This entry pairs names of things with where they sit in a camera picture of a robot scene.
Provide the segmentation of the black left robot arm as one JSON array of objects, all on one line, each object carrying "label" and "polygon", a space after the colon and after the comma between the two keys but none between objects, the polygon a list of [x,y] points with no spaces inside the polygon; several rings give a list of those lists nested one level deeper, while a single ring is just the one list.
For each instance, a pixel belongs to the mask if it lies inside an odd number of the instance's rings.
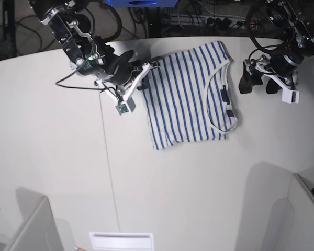
[{"label": "black left robot arm", "polygon": [[[264,47],[255,38],[251,19],[262,7],[265,7],[270,22],[283,33],[280,44]],[[284,88],[295,92],[299,65],[304,58],[314,56],[314,29],[296,1],[260,1],[247,13],[245,27],[256,47],[255,52],[260,51],[262,55],[258,59],[250,55],[244,60],[240,93],[251,93],[254,86],[263,84],[264,76],[268,78],[267,94],[275,94]]]}]

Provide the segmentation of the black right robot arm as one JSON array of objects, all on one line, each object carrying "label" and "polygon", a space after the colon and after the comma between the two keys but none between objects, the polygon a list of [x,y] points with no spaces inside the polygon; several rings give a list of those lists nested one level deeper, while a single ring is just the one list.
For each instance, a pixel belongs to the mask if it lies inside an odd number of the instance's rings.
[{"label": "black right robot arm", "polygon": [[96,20],[81,12],[87,10],[89,1],[29,1],[30,7],[42,24],[48,25],[70,59],[77,74],[95,75],[115,86],[126,86],[143,73],[143,65],[132,62],[134,51],[116,55],[108,42],[118,38],[122,31],[122,20],[117,11],[104,1],[100,7],[108,9],[117,22],[116,32],[102,38],[95,33]]}]

